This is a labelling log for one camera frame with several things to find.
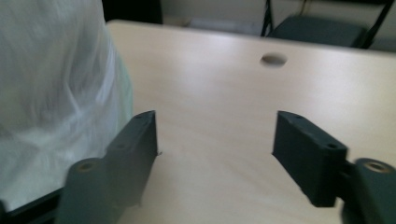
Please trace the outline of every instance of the white plastic bag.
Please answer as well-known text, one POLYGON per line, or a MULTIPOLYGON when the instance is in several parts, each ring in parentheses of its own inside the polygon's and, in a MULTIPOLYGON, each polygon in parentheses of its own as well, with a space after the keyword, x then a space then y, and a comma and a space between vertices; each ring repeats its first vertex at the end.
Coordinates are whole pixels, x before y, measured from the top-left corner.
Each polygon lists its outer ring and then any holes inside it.
POLYGON ((0 1, 0 199, 13 210, 102 157, 132 89, 99 0, 0 1))

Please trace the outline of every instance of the table surface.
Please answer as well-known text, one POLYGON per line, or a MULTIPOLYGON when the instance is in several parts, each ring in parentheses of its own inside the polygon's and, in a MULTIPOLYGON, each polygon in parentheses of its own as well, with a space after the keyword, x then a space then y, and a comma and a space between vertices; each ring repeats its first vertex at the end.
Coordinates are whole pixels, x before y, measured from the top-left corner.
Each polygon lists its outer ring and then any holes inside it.
POLYGON ((396 165, 396 57, 133 22, 110 33, 134 86, 134 113, 157 111, 161 157, 143 206, 120 223, 341 223, 309 203, 271 155, 276 111, 300 114, 349 147, 396 165), (283 66, 264 54, 287 58, 283 66))

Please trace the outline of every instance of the chair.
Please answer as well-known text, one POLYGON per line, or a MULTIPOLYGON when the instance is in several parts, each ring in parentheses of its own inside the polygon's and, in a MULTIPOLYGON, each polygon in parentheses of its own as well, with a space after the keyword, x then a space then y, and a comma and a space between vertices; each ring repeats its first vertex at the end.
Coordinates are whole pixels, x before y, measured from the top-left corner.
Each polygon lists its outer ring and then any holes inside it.
POLYGON ((371 28, 358 24, 326 18, 294 15, 286 18, 275 29, 273 25, 271 0, 266 0, 262 36, 303 41, 309 43, 367 49, 386 18, 394 0, 318 0, 327 2, 348 2, 383 6, 371 28))
POLYGON ((102 0, 105 21, 126 20, 163 24, 160 0, 102 0))

